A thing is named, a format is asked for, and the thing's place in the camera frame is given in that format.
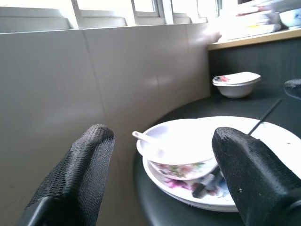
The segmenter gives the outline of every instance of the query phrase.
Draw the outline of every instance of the black table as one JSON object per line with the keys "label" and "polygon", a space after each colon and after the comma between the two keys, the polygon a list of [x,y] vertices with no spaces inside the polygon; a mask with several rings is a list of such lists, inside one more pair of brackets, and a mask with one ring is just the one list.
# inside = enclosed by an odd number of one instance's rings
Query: black table
{"label": "black table", "polygon": [[[285,97],[281,90],[256,90],[243,99],[221,95],[201,99],[165,115],[165,121],[209,116],[240,116],[259,119],[280,97],[285,99],[266,121],[279,125],[301,137],[301,101]],[[243,226],[238,213],[201,210],[182,203],[162,192],[146,175],[142,157],[134,161],[136,195],[150,226]]]}

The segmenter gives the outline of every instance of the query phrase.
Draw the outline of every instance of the wooden shelf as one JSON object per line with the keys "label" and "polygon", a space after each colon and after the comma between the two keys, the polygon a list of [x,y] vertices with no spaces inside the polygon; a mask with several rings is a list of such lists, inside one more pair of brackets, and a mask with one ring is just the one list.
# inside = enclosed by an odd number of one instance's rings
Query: wooden shelf
{"label": "wooden shelf", "polygon": [[256,35],[251,37],[245,37],[235,40],[216,42],[208,45],[208,50],[215,50],[221,48],[231,48],[238,46],[246,46],[253,45],[263,42],[277,41],[277,40],[285,40],[285,39],[293,39],[301,37],[301,28],[295,30],[285,30],[274,33]]}

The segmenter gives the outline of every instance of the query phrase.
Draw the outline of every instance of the chopstick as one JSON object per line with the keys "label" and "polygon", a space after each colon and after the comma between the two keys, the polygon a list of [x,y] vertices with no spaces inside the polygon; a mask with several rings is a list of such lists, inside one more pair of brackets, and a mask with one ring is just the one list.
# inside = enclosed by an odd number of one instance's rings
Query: chopstick
{"label": "chopstick", "polygon": [[[282,101],[283,99],[278,99],[267,111],[266,113],[259,119],[259,121],[256,123],[256,125],[250,130],[250,132],[248,133],[248,135],[251,135],[257,128],[258,126],[268,117],[268,115],[277,107],[277,105]],[[206,175],[204,177],[204,179],[201,181],[200,184],[198,184],[198,186],[196,187],[196,189],[192,192],[192,196],[194,198],[197,198],[206,188],[206,186],[208,184],[210,184],[214,178],[216,177],[216,175],[218,173],[220,173],[221,169],[220,167],[217,165],[212,173]]]}

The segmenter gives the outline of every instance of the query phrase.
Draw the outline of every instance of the round table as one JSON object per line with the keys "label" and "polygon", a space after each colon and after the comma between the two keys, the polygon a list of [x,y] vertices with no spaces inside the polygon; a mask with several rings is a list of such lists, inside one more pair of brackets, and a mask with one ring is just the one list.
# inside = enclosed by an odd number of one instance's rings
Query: round table
{"label": "round table", "polygon": [[[240,116],[259,119],[278,98],[284,100],[266,121],[281,126],[301,137],[301,101],[285,97],[281,90],[256,90],[243,99],[215,95],[182,106],[165,115],[165,121],[209,116]],[[198,209],[162,192],[146,175],[139,153],[134,161],[135,191],[150,226],[243,226],[238,213]]]}

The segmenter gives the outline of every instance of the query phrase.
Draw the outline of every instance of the black chopstick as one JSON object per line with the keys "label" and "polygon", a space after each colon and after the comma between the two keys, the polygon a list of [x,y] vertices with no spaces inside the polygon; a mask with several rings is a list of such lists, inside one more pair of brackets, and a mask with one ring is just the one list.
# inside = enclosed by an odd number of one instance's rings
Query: black chopstick
{"label": "black chopstick", "polygon": [[[257,122],[257,124],[250,130],[250,132],[248,133],[248,135],[251,135],[257,128],[258,126],[268,117],[268,115],[277,107],[277,105],[282,101],[282,99],[278,99],[267,111],[266,113],[259,119],[259,121]],[[206,186],[210,183],[208,182],[208,180],[213,181],[214,178],[216,177],[216,175],[218,173],[220,173],[221,169],[219,168],[219,166],[217,165],[212,173],[210,173],[207,177],[204,177],[204,182],[202,181],[201,183],[198,184],[198,186],[196,187],[196,189],[192,192],[192,196],[194,198],[197,198],[201,192],[206,188]]]}

